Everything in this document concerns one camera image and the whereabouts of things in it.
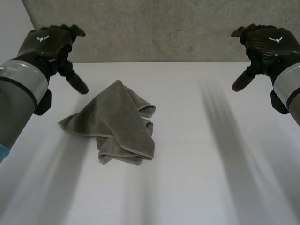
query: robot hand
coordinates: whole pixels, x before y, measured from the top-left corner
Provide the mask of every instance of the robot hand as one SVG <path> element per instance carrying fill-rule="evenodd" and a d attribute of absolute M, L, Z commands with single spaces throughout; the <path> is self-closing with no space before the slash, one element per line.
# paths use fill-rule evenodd
<path fill-rule="evenodd" d="M 274 85 L 282 71 L 300 62 L 300 45 L 294 35 L 283 28 L 251 24 L 238 28 L 231 36 L 240 38 L 251 61 L 251 65 L 233 83 L 234 91 L 244 89 L 257 74 L 269 76 Z M 271 92 L 271 101 L 280 113 L 289 113 L 274 90 Z"/>
<path fill-rule="evenodd" d="M 78 26 L 66 25 L 43 27 L 32 30 L 24 40 L 15 60 L 28 62 L 37 67 L 47 78 L 57 72 L 81 94 L 89 92 L 87 85 L 74 72 L 73 65 L 68 61 L 68 55 L 77 36 L 85 33 Z M 47 90 L 37 106 L 35 114 L 42 115 L 51 107 L 51 92 Z"/>

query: gray wall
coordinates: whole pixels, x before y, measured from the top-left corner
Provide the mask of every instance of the gray wall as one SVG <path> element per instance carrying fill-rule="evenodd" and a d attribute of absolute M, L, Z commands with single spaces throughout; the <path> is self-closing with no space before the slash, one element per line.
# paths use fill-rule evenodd
<path fill-rule="evenodd" d="M 275 25 L 300 40 L 299 0 L 23 0 L 36 28 L 73 24 L 87 33 L 73 62 L 246 61 L 230 37 Z"/>

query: towel fold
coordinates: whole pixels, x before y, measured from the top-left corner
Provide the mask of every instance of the towel fold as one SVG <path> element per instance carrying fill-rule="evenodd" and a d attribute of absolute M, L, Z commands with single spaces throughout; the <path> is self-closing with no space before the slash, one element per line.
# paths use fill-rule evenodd
<path fill-rule="evenodd" d="M 116 81 L 98 94 L 79 113 L 59 122 L 71 134 L 95 136 L 102 164 L 112 159 L 140 165 L 153 159 L 153 123 L 155 106 Z"/>

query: white table surface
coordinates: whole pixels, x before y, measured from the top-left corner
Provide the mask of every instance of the white table surface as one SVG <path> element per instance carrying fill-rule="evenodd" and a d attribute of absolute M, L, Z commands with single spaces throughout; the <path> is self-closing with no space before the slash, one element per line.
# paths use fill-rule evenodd
<path fill-rule="evenodd" d="M 90 91 L 51 79 L 52 108 L 33 116 L 0 165 L 1 225 L 296 225 L 299 127 L 270 104 L 269 79 L 231 85 L 248 63 L 92 63 Z M 152 161 L 98 161 L 94 138 L 57 122 L 115 80 L 157 110 Z"/>

